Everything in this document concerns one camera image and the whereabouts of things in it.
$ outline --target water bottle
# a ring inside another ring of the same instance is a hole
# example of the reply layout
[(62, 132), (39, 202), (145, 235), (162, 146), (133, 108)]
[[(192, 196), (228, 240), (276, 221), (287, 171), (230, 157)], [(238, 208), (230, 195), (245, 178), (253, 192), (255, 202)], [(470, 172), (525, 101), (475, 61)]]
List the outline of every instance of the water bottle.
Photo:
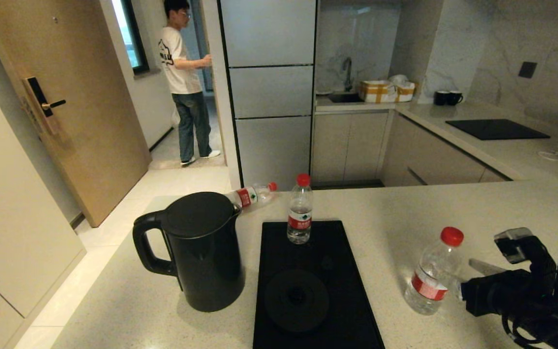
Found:
[(292, 189), (288, 210), (288, 240), (292, 243), (302, 245), (310, 239), (313, 203), (310, 176), (301, 173), (296, 177), (296, 186)]
[(457, 247), (464, 240), (462, 232), (453, 227), (443, 229), (440, 240), (425, 248), (403, 298), (416, 312), (432, 315), (438, 311), (450, 286), (447, 276), (456, 275), (461, 266)]
[(253, 185), (250, 187), (234, 190), (226, 194), (230, 201), (238, 205), (240, 208), (247, 208), (248, 206), (257, 204), (264, 204), (272, 199), (272, 192), (277, 190), (277, 184), (270, 182), (268, 185)]

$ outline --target white t-shirt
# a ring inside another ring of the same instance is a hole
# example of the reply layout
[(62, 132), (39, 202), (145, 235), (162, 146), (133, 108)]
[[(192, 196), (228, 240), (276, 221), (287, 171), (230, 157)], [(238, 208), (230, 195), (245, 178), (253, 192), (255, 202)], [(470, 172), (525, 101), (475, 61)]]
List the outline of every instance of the white t-shirt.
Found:
[(200, 79), (195, 69), (184, 70), (175, 68), (175, 60), (188, 60), (186, 45), (180, 32), (172, 27), (162, 29), (159, 52), (165, 75), (169, 81), (169, 90), (177, 95), (190, 95), (202, 92)]

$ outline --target man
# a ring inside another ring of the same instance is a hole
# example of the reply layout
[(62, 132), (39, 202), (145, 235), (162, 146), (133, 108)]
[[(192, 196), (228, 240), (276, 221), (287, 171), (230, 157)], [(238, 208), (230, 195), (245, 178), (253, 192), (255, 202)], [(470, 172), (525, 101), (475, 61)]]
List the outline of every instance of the man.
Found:
[(188, 26), (190, 6), (186, 0), (164, 0), (167, 26), (162, 29), (159, 50), (162, 65), (169, 81), (171, 96), (180, 114), (178, 134), (180, 136), (180, 166), (188, 166), (195, 161), (193, 156), (193, 124), (197, 135), (197, 148), (201, 159), (217, 157), (219, 150), (212, 150), (209, 144), (210, 122), (204, 102), (202, 86), (196, 69), (212, 65), (210, 55), (201, 60), (189, 60), (186, 45), (180, 31)]

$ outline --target kettle lid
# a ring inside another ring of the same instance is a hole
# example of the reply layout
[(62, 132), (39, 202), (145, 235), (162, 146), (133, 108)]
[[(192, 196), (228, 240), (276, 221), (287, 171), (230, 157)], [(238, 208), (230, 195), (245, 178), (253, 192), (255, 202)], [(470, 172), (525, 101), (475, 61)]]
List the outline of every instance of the kettle lid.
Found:
[(223, 227), (234, 205), (217, 192), (195, 192), (180, 197), (164, 210), (163, 228), (180, 238), (199, 238)]

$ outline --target black cooktop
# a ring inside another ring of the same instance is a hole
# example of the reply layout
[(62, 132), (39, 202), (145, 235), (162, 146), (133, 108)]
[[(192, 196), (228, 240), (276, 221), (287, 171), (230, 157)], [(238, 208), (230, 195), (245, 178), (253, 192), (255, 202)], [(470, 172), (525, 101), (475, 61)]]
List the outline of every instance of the black cooktop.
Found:
[(482, 141), (550, 138), (549, 135), (507, 119), (446, 121)]
[(253, 347), (378, 348), (378, 331), (341, 221), (313, 222), (304, 245), (262, 225)]

